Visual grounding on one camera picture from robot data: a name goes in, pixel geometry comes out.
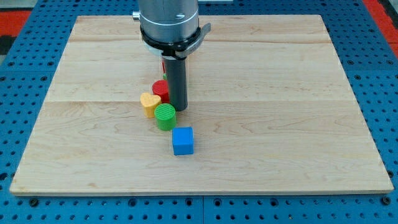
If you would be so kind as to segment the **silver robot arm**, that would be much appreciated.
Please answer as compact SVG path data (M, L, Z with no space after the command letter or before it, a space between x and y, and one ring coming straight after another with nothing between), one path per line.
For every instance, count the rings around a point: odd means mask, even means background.
M199 25L197 0L138 0L132 18L140 23L145 46L168 60L185 60L211 31Z

